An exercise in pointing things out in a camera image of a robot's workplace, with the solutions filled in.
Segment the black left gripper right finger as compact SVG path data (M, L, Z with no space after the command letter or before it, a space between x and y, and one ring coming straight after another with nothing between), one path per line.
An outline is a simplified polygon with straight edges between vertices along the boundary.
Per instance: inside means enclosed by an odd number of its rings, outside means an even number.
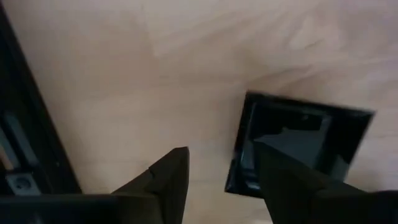
M366 192L257 142L254 167L273 224L398 224L398 190Z

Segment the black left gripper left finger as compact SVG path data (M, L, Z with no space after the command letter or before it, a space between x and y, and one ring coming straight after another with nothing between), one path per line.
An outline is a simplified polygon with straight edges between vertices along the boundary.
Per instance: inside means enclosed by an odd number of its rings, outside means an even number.
M0 197L0 224L182 224L189 167L178 147L110 194Z

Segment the small black square plate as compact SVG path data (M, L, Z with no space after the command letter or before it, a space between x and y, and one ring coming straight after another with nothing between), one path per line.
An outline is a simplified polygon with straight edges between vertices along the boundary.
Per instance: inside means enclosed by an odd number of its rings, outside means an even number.
M225 192L261 197L254 146L263 143L336 180L345 180L375 111L249 91Z

